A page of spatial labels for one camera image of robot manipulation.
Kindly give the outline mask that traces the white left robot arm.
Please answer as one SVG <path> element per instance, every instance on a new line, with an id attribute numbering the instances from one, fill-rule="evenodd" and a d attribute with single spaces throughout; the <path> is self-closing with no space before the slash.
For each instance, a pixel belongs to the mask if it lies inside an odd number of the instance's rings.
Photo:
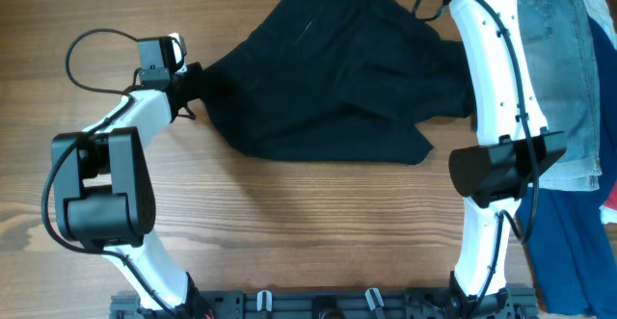
<path id="1" fill-rule="evenodd" d="M 156 203 L 145 147 L 171 124 L 201 74 L 190 64 L 170 74 L 167 85 L 144 82 L 121 104 L 81 132 L 57 135 L 52 168 L 41 194 L 48 235 L 74 253 L 114 264 L 137 295 L 133 311 L 145 318 L 212 318 L 215 310 L 191 276 L 164 247 L 155 229 Z"/>

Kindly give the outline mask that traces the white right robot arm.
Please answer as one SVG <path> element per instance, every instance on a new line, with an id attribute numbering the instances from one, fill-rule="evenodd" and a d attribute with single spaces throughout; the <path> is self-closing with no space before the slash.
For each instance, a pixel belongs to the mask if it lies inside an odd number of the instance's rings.
<path id="1" fill-rule="evenodd" d="M 551 132 L 530 81 L 517 0 L 443 0 L 460 33 L 474 90 L 477 145 L 451 152 L 451 181 L 464 199 L 459 259 L 445 288 L 365 292 L 378 318 L 535 318 L 534 289 L 505 280 L 508 239 L 535 226 L 539 177 L 566 150 Z"/>

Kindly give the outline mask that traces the black shorts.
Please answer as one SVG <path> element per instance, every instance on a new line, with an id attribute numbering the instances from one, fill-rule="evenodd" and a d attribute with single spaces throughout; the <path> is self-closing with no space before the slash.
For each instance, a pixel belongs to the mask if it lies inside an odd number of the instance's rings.
<path id="1" fill-rule="evenodd" d="M 237 151 L 415 165 L 418 124 L 475 108 L 463 44 L 393 0 L 281 0 L 193 89 Z"/>

